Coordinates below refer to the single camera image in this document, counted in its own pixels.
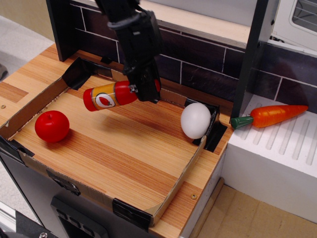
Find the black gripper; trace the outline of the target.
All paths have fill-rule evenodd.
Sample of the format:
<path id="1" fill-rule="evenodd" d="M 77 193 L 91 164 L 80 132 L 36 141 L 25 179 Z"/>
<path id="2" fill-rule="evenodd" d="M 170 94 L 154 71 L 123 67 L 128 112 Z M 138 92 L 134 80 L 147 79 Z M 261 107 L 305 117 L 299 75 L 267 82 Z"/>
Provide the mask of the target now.
<path id="1" fill-rule="evenodd" d="M 154 58 L 162 51 L 163 41 L 153 11 L 136 12 L 107 26 L 115 31 L 124 54 L 124 74 L 141 102 L 156 104 L 160 100 L 161 83 Z"/>

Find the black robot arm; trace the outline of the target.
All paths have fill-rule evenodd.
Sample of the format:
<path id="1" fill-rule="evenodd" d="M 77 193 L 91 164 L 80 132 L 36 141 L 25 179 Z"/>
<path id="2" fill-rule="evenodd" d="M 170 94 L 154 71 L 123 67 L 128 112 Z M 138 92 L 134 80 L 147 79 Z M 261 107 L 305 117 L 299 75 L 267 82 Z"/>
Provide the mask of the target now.
<path id="1" fill-rule="evenodd" d="M 140 7 L 138 0 L 98 0 L 108 18 L 107 26 L 116 33 L 124 54 L 123 73 L 130 89 L 142 102 L 160 100 L 161 82 L 155 57 L 163 41 L 153 11 Z"/>

